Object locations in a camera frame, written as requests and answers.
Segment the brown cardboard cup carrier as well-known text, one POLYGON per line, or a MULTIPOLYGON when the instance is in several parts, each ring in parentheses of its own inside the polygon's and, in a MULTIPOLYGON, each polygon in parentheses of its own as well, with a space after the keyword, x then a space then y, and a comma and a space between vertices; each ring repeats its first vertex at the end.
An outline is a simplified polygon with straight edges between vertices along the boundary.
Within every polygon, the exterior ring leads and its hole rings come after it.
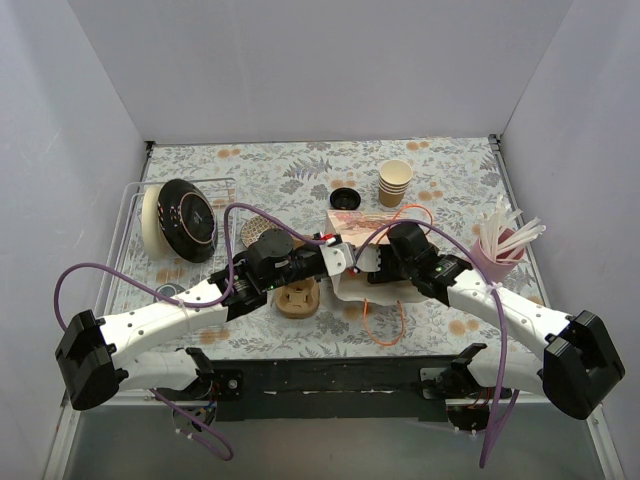
POLYGON ((318 282, 311 278, 280 287, 275 292, 274 303, 286 318, 309 318, 316 313, 320 305, 318 282))

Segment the beige paper takeout bag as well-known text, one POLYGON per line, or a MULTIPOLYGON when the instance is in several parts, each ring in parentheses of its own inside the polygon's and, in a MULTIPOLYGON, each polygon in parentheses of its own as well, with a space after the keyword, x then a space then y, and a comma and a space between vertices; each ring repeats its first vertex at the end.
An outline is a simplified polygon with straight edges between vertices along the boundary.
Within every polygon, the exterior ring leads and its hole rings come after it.
MULTIPOLYGON (((383 227, 392 220, 408 219, 412 212, 419 211, 420 217, 432 224, 432 212, 419 204, 408 204, 396 213, 390 212, 360 212, 350 210, 329 210, 326 212, 325 231, 342 237, 342 240, 358 248, 365 244, 365 240, 377 228, 383 227)), ((383 265, 385 254, 389 254, 390 244, 386 233, 381 232, 365 245, 364 252, 356 262, 354 270, 347 270, 332 279, 333 291, 336 297, 347 302, 361 302, 363 304, 362 320, 369 338, 383 347, 396 345, 404 336, 406 318, 404 307, 412 303, 420 303, 424 298, 408 280, 402 278, 379 283, 377 274, 387 273, 389 269, 383 265), (400 331, 392 340, 384 341, 376 335, 368 323, 368 315, 373 306, 395 306, 400 318, 400 331)))

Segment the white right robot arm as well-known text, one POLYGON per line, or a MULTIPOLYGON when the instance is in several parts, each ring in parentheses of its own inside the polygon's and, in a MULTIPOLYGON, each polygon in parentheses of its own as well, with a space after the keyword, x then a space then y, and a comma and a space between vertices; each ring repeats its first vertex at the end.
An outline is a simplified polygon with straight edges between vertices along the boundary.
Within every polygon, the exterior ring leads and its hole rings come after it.
POLYGON ((486 388, 527 391, 584 420, 624 378, 621 358, 596 314, 552 310, 490 283, 477 260, 439 253, 415 221, 396 220, 385 232, 387 244, 375 247, 367 240, 357 250, 375 258, 369 281, 407 280, 422 296, 494 325, 531 353, 507 359, 474 343, 423 380, 428 392, 471 398, 486 388))

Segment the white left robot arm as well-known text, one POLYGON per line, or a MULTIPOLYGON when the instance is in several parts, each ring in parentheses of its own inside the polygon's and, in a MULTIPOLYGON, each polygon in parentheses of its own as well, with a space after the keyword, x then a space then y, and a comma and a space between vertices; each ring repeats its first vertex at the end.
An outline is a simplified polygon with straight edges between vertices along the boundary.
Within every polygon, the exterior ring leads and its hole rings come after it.
POLYGON ((154 303, 121 314, 76 314, 64 323, 55 350, 72 407, 95 408, 121 390, 165 388, 193 400, 205 398, 213 377, 202 354, 188 349, 162 354, 155 347, 246 316, 278 287, 328 276, 331 247, 321 240, 294 247, 286 231, 271 229, 224 270, 177 295, 157 294, 154 303))

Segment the patterned ceramic bowl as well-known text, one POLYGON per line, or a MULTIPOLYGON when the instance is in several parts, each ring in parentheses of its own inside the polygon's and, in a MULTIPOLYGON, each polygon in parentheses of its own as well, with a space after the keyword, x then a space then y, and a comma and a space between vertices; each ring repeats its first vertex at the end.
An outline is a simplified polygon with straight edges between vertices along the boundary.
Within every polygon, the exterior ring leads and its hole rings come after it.
POLYGON ((240 237, 242 244, 248 248, 251 244, 255 243, 260 236, 267 230, 277 229, 270 220, 256 215, 246 221, 240 231, 240 237))

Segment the black plastic cup lid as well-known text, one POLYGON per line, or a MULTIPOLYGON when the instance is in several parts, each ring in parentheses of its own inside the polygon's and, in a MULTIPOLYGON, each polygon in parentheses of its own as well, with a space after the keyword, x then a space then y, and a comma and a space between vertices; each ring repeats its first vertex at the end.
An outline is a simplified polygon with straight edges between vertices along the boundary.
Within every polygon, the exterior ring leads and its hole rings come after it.
POLYGON ((361 195, 349 187, 340 187, 333 190, 329 202, 334 210, 354 211, 361 205, 361 195))

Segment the stack of brown paper cups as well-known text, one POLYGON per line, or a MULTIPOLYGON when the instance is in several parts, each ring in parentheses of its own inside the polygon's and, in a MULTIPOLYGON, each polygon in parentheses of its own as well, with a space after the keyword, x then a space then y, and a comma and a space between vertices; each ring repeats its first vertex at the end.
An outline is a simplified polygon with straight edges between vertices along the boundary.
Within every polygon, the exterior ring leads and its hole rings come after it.
POLYGON ((396 207, 404 198, 413 177, 412 167, 405 161, 391 159, 379 168, 379 202, 385 207, 396 207))

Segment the floral table mat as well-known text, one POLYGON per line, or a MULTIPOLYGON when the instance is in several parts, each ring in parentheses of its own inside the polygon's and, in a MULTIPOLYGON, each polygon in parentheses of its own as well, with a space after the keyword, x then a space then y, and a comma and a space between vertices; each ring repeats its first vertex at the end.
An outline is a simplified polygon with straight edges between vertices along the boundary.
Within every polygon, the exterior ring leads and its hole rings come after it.
MULTIPOLYGON (((480 138, 156 146, 139 182, 232 177, 239 186, 231 217, 234 235, 254 208, 298 232, 314 233, 324 227, 329 197, 337 188, 356 190, 361 209, 377 211, 378 170, 389 159, 412 167, 401 207, 419 204, 432 212, 438 228, 433 241, 446 253, 471 246, 480 218, 497 197, 513 196, 496 141, 480 138)), ((310 318, 289 320, 268 304, 226 325, 173 340, 167 349, 198 347, 213 359, 264 359, 440 355, 459 353, 474 342, 491 349, 500 345, 496 328, 437 301, 404 310, 403 338, 394 346, 380 346, 365 331, 363 305, 338 300, 323 281, 319 309, 310 318)), ((400 331, 395 306, 373 306, 368 323, 384 341, 400 331)))

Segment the pink cup holder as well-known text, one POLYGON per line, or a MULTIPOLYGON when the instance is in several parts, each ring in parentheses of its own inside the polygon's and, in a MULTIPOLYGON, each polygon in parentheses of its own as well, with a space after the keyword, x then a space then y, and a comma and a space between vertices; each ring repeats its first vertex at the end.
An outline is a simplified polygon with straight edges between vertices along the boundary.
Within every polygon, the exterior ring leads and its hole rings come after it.
POLYGON ((496 259, 492 259, 484 249, 483 236, 481 234, 478 234, 470 253, 475 258, 476 264, 483 269, 488 279, 494 283, 503 281, 524 258, 524 250, 520 250, 517 255, 513 256, 511 256, 512 251, 509 250, 506 253, 499 254, 496 259))

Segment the black round plate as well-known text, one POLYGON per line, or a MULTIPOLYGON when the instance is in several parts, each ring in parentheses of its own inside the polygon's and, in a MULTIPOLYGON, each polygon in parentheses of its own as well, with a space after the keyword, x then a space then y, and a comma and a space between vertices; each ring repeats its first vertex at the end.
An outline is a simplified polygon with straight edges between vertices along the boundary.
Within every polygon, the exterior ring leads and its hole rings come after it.
POLYGON ((191 182, 172 179, 159 191, 160 231, 176 255, 191 263, 204 263, 215 253, 217 220, 204 194, 191 182))

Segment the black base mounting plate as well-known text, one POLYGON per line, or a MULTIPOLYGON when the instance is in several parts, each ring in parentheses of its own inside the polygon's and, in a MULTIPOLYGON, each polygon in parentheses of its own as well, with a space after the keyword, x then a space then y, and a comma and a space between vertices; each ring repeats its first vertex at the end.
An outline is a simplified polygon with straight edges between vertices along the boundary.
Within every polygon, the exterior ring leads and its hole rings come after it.
POLYGON ((492 390, 454 375, 452 355, 210 360, 192 352, 196 378, 161 389, 172 401, 214 402, 219 422, 414 418, 444 421, 445 402, 487 406, 492 390))

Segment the aluminium frame rail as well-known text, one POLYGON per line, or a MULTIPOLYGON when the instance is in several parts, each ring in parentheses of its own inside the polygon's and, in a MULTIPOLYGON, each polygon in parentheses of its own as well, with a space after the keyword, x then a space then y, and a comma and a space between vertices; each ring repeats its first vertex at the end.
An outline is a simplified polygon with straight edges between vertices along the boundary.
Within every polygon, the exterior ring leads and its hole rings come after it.
POLYGON ((416 392, 294 392, 224 403, 213 436, 131 393, 66 410, 49 479, 621 479, 601 413, 571 419, 522 395, 488 458, 479 408, 416 392))

